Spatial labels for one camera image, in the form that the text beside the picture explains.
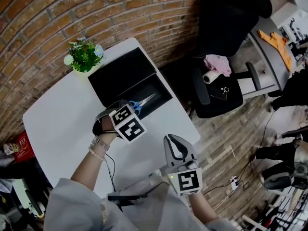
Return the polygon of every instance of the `power strip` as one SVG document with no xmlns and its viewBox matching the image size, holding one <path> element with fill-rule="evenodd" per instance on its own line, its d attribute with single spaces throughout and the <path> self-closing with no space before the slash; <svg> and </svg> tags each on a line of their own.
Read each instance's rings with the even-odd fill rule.
<svg viewBox="0 0 308 231">
<path fill-rule="evenodd" d="M 232 190 L 235 191 L 238 187 L 238 181 L 236 176 L 232 176 L 230 179 Z"/>
</svg>

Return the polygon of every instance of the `hand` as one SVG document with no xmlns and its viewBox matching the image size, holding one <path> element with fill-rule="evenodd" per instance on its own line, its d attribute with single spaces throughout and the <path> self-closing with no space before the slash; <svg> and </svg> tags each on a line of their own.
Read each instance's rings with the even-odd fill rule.
<svg viewBox="0 0 308 231">
<path fill-rule="evenodd" d="M 106 115 L 106 116 L 102 119 L 102 129 L 103 129 L 103 131 L 106 131 L 106 130 L 115 130 L 114 125 L 113 125 L 112 122 L 111 122 L 110 116 L 107 116 L 107 115 Z"/>
</svg>

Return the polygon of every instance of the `chair armrest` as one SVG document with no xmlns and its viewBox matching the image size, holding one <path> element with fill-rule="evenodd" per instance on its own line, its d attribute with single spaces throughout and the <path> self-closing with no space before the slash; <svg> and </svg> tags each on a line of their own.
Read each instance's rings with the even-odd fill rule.
<svg viewBox="0 0 308 231">
<path fill-rule="evenodd" d="M 250 73 L 250 76 L 252 78 L 252 82 L 254 83 L 254 86 L 255 86 L 256 90 L 260 90 L 261 89 L 261 84 L 260 84 L 259 76 L 258 76 L 254 66 L 250 62 L 247 62 L 246 66 L 248 68 L 248 71 Z"/>
<path fill-rule="evenodd" d="M 205 82 L 199 68 L 192 69 L 192 86 L 196 93 L 196 98 L 201 105 L 209 105 L 211 103 L 210 97 L 207 92 Z"/>
</svg>

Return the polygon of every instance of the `white table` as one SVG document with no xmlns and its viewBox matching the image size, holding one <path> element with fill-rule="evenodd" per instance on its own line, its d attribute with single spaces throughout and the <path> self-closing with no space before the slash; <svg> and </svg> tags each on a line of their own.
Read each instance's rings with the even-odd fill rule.
<svg viewBox="0 0 308 231">
<path fill-rule="evenodd" d="M 274 47 L 272 47 L 270 44 L 268 44 L 265 40 L 260 38 L 258 30 L 263 31 L 265 34 L 269 36 L 271 32 L 276 32 L 280 36 L 282 34 L 277 29 L 272 19 L 270 18 L 264 19 L 262 17 L 259 18 L 258 23 L 254 26 L 254 28 L 248 34 L 250 40 L 252 41 L 255 48 L 259 52 L 265 66 L 267 67 L 269 73 L 271 74 L 272 79 L 274 80 L 274 83 L 271 84 L 270 86 L 263 87 L 260 90 L 256 90 L 256 91 L 243 94 L 244 99 L 263 95 L 265 93 L 269 93 L 275 90 L 282 91 L 288 79 L 291 76 L 291 73 L 287 70 L 279 52 Z M 292 69 L 294 69 L 296 67 L 296 60 L 288 45 L 286 45 L 286 49 L 292 59 Z"/>
<path fill-rule="evenodd" d="M 104 64 L 137 47 L 155 67 L 135 38 L 129 38 L 107 49 Z M 117 190 L 143 179 L 166 164 L 163 137 L 168 133 L 181 136 L 191 144 L 200 139 L 170 86 L 157 68 L 156 70 L 173 98 L 142 120 L 148 132 L 141 138 L 132 144 L 126 144 L 119 138 L 112 143 L 108 154 L 115 160 L 114 182 Z M 88 146 L 94 137 L 94 119 L 104 109 L 88 79 L 71 72 L 24 114 L 23 121 L 30 143 L 53 187 L 59 178 L 70 178 L 88 152 Z M 108 160 L 108 164 L 113 171 L 112 161 Z M 94 191 L 101 198 L 112 192 L 105 163 Z"/>
</svg>

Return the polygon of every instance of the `potted plant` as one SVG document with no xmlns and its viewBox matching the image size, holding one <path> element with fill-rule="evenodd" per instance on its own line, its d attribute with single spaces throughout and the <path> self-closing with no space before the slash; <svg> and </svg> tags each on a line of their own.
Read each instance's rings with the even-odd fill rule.
<svg viewBox="0 0 308 231">
<path fill-rule="evenodd" d="M 104 51 L 102 47 L 93 43 L 85 43 L 86 38 L 77 38 L 76 42 L 69 42 L 71 49 L 64 57 L 64 64 L 72 66 L 73 69 L 88 77 L 98 70 L 103 64 Z"/>
</svg>

